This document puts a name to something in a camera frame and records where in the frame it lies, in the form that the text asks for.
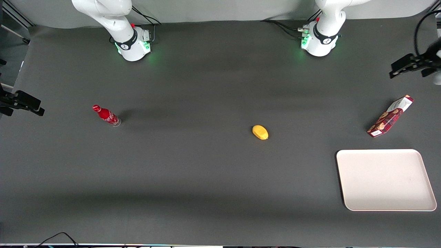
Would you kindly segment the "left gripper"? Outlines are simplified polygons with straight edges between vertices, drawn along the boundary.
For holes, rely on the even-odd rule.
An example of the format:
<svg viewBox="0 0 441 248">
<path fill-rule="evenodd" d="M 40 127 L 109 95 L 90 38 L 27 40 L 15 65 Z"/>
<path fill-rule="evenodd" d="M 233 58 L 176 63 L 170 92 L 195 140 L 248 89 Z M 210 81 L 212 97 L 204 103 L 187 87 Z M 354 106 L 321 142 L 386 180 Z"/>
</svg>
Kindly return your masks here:
<svg viewBox="0 0 441 248">
<path fill-rule="evenodd" d="M 424 61 L 426 64 L 419 63 L 419 57 L 412 53 L 404 55 L 402 58 L 398 59 L 391 64 L 391 72 L 389 73 L 389 78 L 393 79 L 399 75 L 407 72 L 421 71 L 422 77 L 427 77 L 429 75 L 435 74 L 434 84 L 441 84 L 441 38 L 438 38 L 433 44 L 431 44 L 426 52 L 423 54 Z"/>
</svg>

